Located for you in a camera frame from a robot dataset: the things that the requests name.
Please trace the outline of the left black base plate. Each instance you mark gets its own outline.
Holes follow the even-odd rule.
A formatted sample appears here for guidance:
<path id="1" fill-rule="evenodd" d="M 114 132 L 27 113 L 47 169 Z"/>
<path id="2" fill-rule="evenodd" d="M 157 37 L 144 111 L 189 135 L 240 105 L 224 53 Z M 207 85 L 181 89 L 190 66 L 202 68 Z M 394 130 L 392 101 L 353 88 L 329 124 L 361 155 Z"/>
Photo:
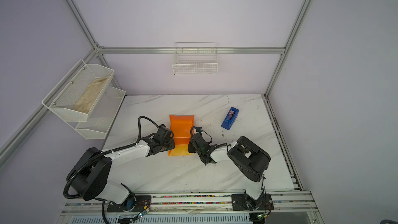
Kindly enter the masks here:
<path id="1" fill-rule="evenodd" d="M 139 213 L 144 210 L 145 207 L 149 208 L 151 204 L 151 195 L 135 195 L 134 197 L 128 197 L 123 203 L 116 204 L 110 202 L 107 207 L 108 213 Z"/>

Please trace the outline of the yellow orange wrapping paper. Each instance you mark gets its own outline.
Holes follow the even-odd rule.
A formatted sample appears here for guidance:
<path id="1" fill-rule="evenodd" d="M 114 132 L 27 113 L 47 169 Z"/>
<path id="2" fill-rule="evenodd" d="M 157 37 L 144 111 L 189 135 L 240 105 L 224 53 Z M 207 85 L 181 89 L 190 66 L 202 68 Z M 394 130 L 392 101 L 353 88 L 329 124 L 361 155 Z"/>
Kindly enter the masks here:
<path id="1" fill-rule="evenodd" d="M 175 148 L 168 151 L 168 156 L 189 156 L 188 144 L 191 137 L 191 127 L 194 126 L 194 115 L 170 115 L 171 130 L 174 134 Z"/>

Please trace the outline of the lower white mesh shelf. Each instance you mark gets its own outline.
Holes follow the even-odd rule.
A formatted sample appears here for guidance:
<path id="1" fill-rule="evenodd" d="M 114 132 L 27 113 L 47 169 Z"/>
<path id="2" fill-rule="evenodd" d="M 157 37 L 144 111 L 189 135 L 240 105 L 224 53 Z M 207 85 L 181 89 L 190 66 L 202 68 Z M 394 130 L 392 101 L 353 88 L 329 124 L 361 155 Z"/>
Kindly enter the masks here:
<path id="1" fill-rule="evenodd" d="M 79 122 L 75 130 L 86 140 L 103 140 L 116 118 L 125 91 L 109 86 L 86 122 Z"/>

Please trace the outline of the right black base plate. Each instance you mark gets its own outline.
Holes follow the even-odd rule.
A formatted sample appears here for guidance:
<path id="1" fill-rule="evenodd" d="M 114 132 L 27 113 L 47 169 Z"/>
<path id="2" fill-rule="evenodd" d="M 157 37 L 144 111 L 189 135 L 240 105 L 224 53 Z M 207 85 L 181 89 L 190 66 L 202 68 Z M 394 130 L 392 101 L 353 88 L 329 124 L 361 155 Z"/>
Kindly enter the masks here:
<path id="1" fill-rule="evenodd" d="M 272 211 L 274 210 L 274 203 L 270 194 L 262 193 L 260 198 L 254 200 L 246 193 L 233 194 L 232 208 L 234 211 Z"/>

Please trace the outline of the aluminium frame rail front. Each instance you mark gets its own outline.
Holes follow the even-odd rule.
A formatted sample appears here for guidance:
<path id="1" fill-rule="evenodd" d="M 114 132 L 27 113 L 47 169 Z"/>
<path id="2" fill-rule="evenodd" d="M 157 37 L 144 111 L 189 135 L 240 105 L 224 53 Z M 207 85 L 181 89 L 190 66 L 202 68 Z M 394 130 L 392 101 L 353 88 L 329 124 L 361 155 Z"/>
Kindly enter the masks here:
<path id="1" fill-rule="evenodd" d="M 153 194 L 150 200 L 150 214 L 213 214 L 228 213 L 234 208 L 249 212 L 244 199 L 234 200 L 234 193 L 194 193 L 194 194 Z M 319 212 L 318 206 L 309 191 L 271 192 L 265 208 L 272 212 Z M 68 200 L 62 215 L 100 214 L 102 204 L 95 200 Z"/>

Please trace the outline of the white mesh shelf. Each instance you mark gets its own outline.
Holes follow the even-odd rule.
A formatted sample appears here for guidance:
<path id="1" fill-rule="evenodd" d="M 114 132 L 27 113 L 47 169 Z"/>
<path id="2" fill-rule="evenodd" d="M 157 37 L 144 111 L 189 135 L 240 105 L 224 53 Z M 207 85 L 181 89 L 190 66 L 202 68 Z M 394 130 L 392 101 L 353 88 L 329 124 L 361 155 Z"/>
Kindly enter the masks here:
<path id="1" fill-rule="evenodd" d="M 79 122 L 75 130 L 86 140 L 103 140 L 116 118 L 125 91 L 109 86 L 86 122 Z"/>
<path id="2" fill-rule="evenodd" d="M 89 83 L 100 77 L 109 76 L 104 88 L 88 114 L 73 110 L 77 100 L 85 92 Z M 86 122 L 99 99 L 110 85 L 114 77 L 114 70 L 99 64 L 78 61 L 69 73 L 60 81 L 56 87 L 42 100 L 42 105 L 56 114 L 65 122 Z"/>

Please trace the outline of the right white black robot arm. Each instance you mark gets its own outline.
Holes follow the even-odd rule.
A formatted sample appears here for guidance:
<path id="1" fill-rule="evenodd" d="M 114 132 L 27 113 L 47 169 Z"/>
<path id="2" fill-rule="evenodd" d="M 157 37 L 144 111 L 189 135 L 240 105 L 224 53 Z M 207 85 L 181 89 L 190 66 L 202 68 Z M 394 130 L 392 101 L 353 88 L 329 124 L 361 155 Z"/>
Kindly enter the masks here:
<path id="1" fill-rule="evenodd" d="M 197 154 L 204 165 L 231 161 L 248 179 L 245 195 L 257 201 L 265 194 L 264 172 L 268 169 L 271 156 L 260 146 L 245 136 L 233 143 L 213 144 L 205 141 L 201 127 L 193 126 L 190 130 L 188 152 Z"/>

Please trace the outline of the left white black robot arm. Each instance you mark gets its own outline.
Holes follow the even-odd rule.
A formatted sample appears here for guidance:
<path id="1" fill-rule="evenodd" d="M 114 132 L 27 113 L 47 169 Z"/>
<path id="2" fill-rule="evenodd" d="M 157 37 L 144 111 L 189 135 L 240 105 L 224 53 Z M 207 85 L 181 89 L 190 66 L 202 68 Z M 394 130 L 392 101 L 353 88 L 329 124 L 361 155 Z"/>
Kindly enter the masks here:
<path id="1" fill-rule="evenodd" d="M 136 202 L 135 193 L 125 184 L 112 182 L 109 177 L 111 170 L 127 162 L 175 148 L 174 134 L 164 125 L 141 140 L 143 143 L 132 143 L 109 150 L 94 147 L 86 150 L 66 178 L 63 197 L 109 201 L 132 207 Z"/>

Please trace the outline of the blue tape dispenser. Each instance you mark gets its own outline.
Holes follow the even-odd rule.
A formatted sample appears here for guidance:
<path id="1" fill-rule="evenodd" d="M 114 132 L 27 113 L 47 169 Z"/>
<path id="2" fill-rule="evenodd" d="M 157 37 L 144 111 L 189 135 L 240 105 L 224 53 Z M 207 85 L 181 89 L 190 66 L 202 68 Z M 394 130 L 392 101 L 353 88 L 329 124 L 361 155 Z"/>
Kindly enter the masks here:
<path id="1" fill-rule="evenodd" d="M 223 120 L 221 127 L 226 130 L 230 130 L 232 125 L 234 124 L 234 122 L 237 119 L 238 113 L 239 113 L 238 109 L 231 107 L 230 110 L 228 111 L 225 119 Z"/>

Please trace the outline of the beige cloth in shelf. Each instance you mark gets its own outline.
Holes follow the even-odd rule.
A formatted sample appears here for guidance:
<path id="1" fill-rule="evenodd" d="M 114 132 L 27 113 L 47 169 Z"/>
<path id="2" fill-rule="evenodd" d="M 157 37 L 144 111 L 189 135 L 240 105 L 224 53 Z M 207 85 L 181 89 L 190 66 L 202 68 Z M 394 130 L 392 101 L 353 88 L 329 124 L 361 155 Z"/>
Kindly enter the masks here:
<path id="1" fill-rule="evenodd" d="M 106 76 L 97 78 L 89 83 L 85 92 L 73 106 L 73 110 L 88 114 L 108 80 L 109 76 Z"/>

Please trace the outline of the upper white mesh shelf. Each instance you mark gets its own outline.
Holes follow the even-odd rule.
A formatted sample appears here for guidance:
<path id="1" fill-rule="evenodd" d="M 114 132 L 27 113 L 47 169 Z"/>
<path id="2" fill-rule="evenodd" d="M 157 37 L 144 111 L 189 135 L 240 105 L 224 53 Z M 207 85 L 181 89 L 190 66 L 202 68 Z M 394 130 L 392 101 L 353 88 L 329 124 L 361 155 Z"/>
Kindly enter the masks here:
<path id="1" fill-rule="evenodd" d="M 85 92 L 89 83 L 100 77 L 109 76 L 104 88 L 88 114 L 73 110 L 77 100 Z M 110 85 L 114 77 L 114 70 L 99 64 L 78 61 L 69 73 L 60 81 L 56 87 L 42 100 L 42 105 L 56 114 L 65 122 L 86 122 L 99 99 Z"/>

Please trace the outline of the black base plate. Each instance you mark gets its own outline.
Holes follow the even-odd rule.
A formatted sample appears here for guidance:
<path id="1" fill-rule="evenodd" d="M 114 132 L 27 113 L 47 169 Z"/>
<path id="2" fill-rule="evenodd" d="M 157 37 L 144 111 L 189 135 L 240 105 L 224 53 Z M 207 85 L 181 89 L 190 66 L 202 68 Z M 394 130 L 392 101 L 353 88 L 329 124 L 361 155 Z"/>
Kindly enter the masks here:
<path id="1" fill-rule="evenodd" d="M 234 211 L 272 211 L 274 210 L 274 203 L 270 194 L 262 193 L 260 198 L 254 200 L 246 193 L 233 194 L 232 208 Z"/>
<path id="2" fill-rule="evenodd" d="M 149 208 L 151 204 L 151 195 L 135 195 L 134 197 L 128 197 L 123 203 L 116 204 L 110 202 L 107 207 L 108 213 L 139 213 L 144 210 L 145 207 Z"/>

